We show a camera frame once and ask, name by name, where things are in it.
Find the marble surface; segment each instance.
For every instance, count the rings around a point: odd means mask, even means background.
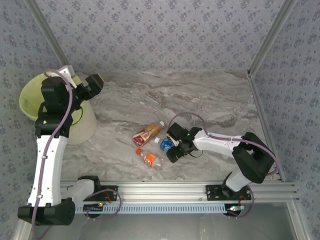
[[[172,164],[159,147],[142,147],[166,160],[161,171],[144,165],[135,154],[132,136],[147,125],[193,112],[208,130],[224,135],[253,132],[264,140],[261,123],[244,72],[162,71],[101,73],[102,92],[91,105],[98,126],[87,142],[67,146],[61,179],[98,175],[102,180],[223,180],[238,169],[234,159],[214,152],[199,158],[186,156]],[[194,116],[175,120],[185,128],[202,127]]]

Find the patterned wallpaper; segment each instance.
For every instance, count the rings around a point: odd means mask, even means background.
[[[0,240],[14,232],[36,169],[34,123],[19,110],[24,85],[60,64],[23,1],[0,1]]]
[[[247,70],[283,0],[36,0],[77,71]]]
[[[320,239],[320,1],[294,7],[255,76],[288,181]]]

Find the plastic bin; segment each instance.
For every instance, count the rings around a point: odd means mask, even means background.
[[[25,85],[20,94],[20,110],[32,121],[37,120],[40,104],[44,101],[44,97],[41,93],[41,86],[42,81],[46,78],[47,77],[44,74],[36,76]],[[75,76],[72,80],[77,85],[81,83],[81,80],[78,76]],[[81,106],[83,109],[82,118],[81,109],[72,113],[72,124],[76,124],[71,126],[70,128],[68,139],[69,145],[77,145],[87,141],[95,133],[97,129],[97,119],[93,112],[90,102],[83,101]]]

